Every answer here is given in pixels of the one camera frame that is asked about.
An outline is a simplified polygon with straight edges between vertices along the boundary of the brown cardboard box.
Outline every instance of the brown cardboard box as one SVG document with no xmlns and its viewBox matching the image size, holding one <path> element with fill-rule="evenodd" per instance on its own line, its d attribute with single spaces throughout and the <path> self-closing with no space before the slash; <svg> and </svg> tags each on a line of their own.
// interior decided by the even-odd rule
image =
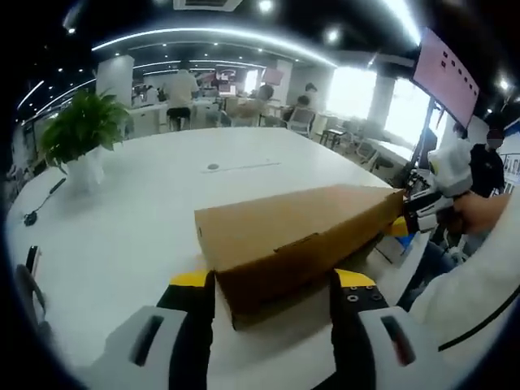
<svg viewBox="0 0 520 390">
<path fill-rule="evenodd" d="M 402 214 L 393 188 L 335 185 L 195 211 L 234 315 L 257 314 L 360 249 Z"/>
</svg>

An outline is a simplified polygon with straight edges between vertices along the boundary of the green plant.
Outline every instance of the green plant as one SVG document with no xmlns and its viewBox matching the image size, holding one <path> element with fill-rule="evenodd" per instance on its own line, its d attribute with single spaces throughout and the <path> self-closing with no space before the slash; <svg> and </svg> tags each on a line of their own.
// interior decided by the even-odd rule
<svg viewBox="0 0 520 390">
<path fill-rule="evenodd" d="M 127 117 L 115 95 L 79 91 L 41 137 L 47 162 L 60 167 L 100 145 L 114 150 L 114 143 L 123 140 L 119 126 Z"/>
</svg>

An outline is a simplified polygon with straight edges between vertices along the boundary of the potted plant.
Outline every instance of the potted plant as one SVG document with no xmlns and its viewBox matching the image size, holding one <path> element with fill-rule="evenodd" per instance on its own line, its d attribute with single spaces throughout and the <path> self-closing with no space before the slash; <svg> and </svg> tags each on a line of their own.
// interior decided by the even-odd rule
<svg viewBox="0 0 520 390">
<path fill-rule="evenodd" d="M 64 173 L 66 164 L 75 190 L 90 190 L 104 177 L 99 146 L 114 150 L 114 143 L 123 140 L 120 125 L 127 117 L 115 95 L 79 91 L 41 137 L 47 163 Z"/>
</svg>

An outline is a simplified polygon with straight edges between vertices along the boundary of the chair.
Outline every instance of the chair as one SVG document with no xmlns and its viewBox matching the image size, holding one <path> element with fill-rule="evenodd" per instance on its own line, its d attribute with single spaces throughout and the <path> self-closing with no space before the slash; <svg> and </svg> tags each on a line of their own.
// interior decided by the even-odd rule
<svg viewBox="0 0 520 390">
<path fill-rule="evenodd" d="M 314 111 L 296 107 L 291 118 L 286 122 L 287 128 L 301 136 L 310 138 L 310 123 L 314 118 Z"/>
</svg>

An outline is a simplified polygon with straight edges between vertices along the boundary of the white flower pot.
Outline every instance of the white flower pot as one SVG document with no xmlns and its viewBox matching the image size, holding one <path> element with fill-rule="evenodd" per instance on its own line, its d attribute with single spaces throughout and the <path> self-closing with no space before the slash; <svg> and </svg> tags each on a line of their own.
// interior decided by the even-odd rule
<svg viewBox="0 0 520 390">
<path fill-rule="evenodd" d="M 105 177 L 100 159 L 101 147 L 90 150 L 77 160 L 67 163 L 67 180 L 74 193 L 95 191 Z"/>
</svg>

